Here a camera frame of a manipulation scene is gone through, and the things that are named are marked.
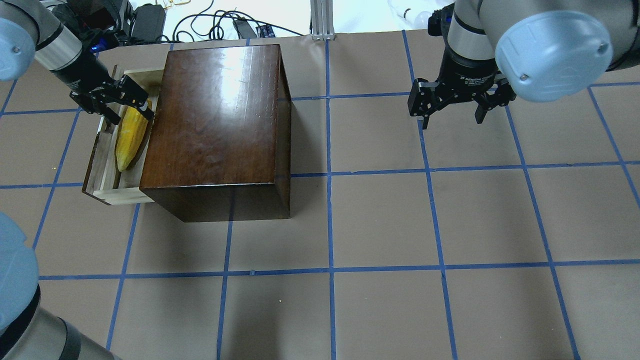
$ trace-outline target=light blue cap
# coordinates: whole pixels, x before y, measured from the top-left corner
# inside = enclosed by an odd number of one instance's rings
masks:
[[[581,12],[558,10],[517,22],[495,47],[495,62],[518,96],[555,101],[598,79],[613,57],[607,28]]]
[[[0,213],[0,329],[29,305],[38,287],[38,263],[18,225]]]
[[[36,54],[29,33],[13,21],[0,17],[0,81],[21,77]]]

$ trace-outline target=white surface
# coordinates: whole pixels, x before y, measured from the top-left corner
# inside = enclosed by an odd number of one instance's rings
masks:
[[[145,0],[130,0],[133,7],[149,3]],[[169,0],[158,0],[158,4]],[[408,19],[414,19],[422,11],[433,12],[452,3],[452,0],[337,0],[333,2],[333,27],[336,33],[370,33],[378,31],[395,31],[414,29],[413,21],[403,19],[404,11]],[[173,5],[167,9],[164,34],[172,39],[175,25],[185,16],[204,10],[209,0],[191,0],[188,4]],[[309,34],[311,19],[310,1],[307,0],[215,0],[213,7],[206,13],[216,10],[237,10],[251,15],[256,20],[270,22],[274,25]],[[185,20],[178,30],[189,31],[196,40],[205,40],[193,33],[189,24],[192,19]],[[237,33],[231,19],[223,19],[225,39],[237,39]],[[199,33],[206,33],[212,27],[212,18],[200,17],[194,28]],[[274,29],[276,37],[295,36],[281,29]],[[181,41],[191,41],[188,35],[181,34]]]

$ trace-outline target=box top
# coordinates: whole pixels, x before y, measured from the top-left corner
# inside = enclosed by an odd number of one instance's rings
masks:
[[[170,51],[140,188],[275,180],[279,45]]]

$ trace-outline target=brown wooden box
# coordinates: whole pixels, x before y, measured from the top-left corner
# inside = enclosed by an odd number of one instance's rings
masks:
[[[289,217],[279,45],[169,52],[140,190],[185,222]]]

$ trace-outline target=wooden surface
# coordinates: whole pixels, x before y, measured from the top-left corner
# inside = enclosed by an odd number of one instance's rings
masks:
[[[183,221],[286,218],[290,123],[279,45],[172,51],[140,188]]]

